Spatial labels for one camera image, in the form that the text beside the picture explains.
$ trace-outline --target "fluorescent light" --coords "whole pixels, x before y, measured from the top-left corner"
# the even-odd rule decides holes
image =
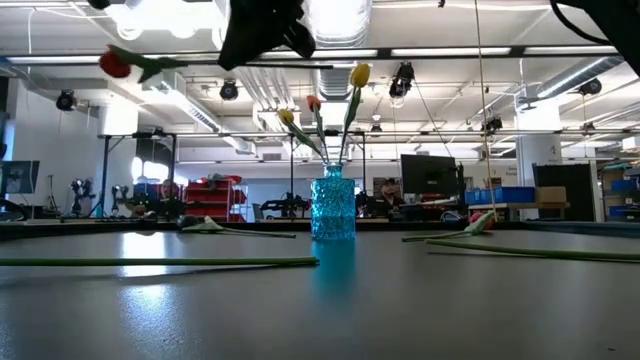
[[[43,64],[84,64],[98,63],[100,56],[95,55],[72,55],[72,56],[10,56],[6,58],[14,65],[38,65]]]
[[[295,51],[269,51],[260,55],[261,59],[297,59],[302,57]]]
[[[209,139],[217,137],[254,137],[254,138],[269,138],[269,137],[288,137],[289,134],[285,132],[232,132],[232,133],[191,133],[191,134],[176,134],[179,138],[186,139]]]
[[[0,8],[19,8],[19,7],[70,7],[69,3],[64,1],[9,1],[0,2]]]
[[[286,132],[247,132],[247,133],[229,133],[231,137],[289,137]]]
[[[481,48],[482,55],[506,55],[511,51],[510,47]],[[430,49],[393,49],[391,56],[477,56],[478,48],[430,48]]]
[[[326,58],[375,58],[378,50],[372,49],[318,49],[313,53],[312,59]],[[269,51],[260,56],[262,59],[302,59],[295,51]]]
[[[526,55],[552,55],[552,54],[617,54],[613,46],[532,46],[524,51]]]
[[[367,136],[417,136],[420,135],[420,131],[365,131]]]
[[[313,58],[331,58],[331,57],[376,57],[378,50],[370,49],[337,49],[337,50],[316,50]]]

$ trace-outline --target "yellow tulip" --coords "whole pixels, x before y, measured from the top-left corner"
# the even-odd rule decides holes
[[[351,73],[351,85],[357,88],[365,87],[369,82],[370,73],[369,64],[358,64]]]
[[[278,117],[285,125],[293,124],[293,113],[287,109],[278,110]]]

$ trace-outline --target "security camera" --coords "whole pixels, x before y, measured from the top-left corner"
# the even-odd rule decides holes
[[[96,10],[104,10],[111,5],[109,0],[88,0],[88,3]]]
[[[61,111],[73,111],[78,105],[73,90],[62,90],[56,100],[56,107]]]
[[[602,91],[602,83],[598,79],[588,81],[578,88],[580,95],[597,95]]]
[[[394,99],[403,98],[411,90],[411,82],[414,78],[415,74],[411,63],[402,62],[389,87],[389,96]]]
[[[238,87],[234,79],[224,81],[224,85],[220,89],[220,97],[222,100],[231,101],[238,98]]]

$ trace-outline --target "vase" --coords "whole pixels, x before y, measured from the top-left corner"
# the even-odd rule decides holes
[[[355,240],[355,181],[342,178],[342,164],[325,164],[324,178],[314,180],[311,192],[313,241]]]

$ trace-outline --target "computer monitor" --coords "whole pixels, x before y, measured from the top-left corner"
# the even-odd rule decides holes
[[[405,194],[458,195],[456,159],[444,156],[402,155],[402,185]]]
[[[0,161],[0,193],[33,194],[40,161]]]

